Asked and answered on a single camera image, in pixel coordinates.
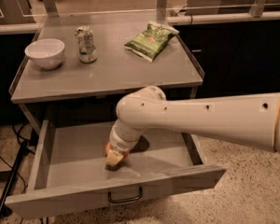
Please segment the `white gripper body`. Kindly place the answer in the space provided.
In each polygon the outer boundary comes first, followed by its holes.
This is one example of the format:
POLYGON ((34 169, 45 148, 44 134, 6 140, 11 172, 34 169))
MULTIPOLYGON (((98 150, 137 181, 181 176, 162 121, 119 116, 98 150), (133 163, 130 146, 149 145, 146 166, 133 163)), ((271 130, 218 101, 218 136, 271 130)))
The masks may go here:
POLYGON ((130 127, 117 119, 109 135, 110 145, 119 152, 130 152, 145 130, 145 128, 130 127))

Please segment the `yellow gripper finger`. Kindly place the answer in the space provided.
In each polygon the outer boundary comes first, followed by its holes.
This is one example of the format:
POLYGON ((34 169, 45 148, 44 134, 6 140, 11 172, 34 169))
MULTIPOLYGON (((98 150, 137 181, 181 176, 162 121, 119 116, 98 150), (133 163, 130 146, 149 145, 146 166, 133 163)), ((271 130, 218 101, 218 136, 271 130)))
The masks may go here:
POLYGON ((106 155, 105 163, 111 167, 118 165, 121 160, 124 158, 124 155, 116 150, 110 149, 106 155))

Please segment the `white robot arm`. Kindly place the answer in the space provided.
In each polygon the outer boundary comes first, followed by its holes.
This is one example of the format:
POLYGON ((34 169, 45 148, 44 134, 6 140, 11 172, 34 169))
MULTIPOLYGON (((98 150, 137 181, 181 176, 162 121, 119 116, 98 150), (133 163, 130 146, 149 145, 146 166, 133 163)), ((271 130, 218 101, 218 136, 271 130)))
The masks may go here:
POLYGON ((106 163, 120 163, 149 128, 197 134, 280 152, 280 92, 168 101, 155 86, 121 98, 106 163))

